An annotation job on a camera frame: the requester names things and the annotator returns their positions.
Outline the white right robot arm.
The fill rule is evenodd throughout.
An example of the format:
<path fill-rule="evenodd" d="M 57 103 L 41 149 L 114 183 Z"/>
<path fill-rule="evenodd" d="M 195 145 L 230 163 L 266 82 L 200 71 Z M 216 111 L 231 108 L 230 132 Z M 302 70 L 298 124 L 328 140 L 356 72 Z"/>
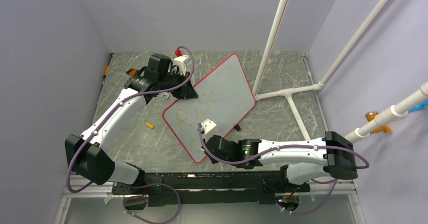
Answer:
<path fill-rule="evenodd" d="M 284 191 L 320 177 L 339 180 L 358 177 L 355 159 L 358 154 L 353 144 L 333 131 L 316 139 L 285 142 L 265 139 L 233 142 L 213 135 L 208 141 L 201 139 L 201 144 L 212 163 L 226 163 L 246 170 L 280 163 L 285 173 L 278 177 L 278 184 Z"/>

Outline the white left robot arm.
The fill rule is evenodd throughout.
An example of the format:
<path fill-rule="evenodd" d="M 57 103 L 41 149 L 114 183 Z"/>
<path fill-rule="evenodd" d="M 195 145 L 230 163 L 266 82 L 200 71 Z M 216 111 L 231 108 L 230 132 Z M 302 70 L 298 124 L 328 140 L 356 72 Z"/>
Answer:
<path fill-rule="evenodd" d="M 190 78 L 194 64 L 192 54 L 182 54 L 178 49 L 175 58 L 154 53 L 148 65 L 129 69 L 130 76 L 119 96 L 106 112 L 80 135 L 69 135 L 65 140 L 68 175 L 75 172 L 91 183 L 124 183 L 133 194 L 145 187 L 145 172 L 130 163 L 114 161 L 109 149 L 116 135 L 140 110 L 159 94 L 169 93 L 176 99 L 197 99 Z"/>

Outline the pink framed whiteboard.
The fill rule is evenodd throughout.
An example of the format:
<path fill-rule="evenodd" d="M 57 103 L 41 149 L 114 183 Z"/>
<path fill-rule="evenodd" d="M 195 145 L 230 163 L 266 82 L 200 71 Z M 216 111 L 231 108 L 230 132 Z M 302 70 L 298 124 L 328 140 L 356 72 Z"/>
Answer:
<path fill-rule="evenodd" d="M 197 125 L 209 119 L 227 136 L 254 108 L 255 99 L 236 53 L 230 54 L 193 86 L 197 99 L 176 100 L 162 118 L 194 163 L 205 158 Z"/>

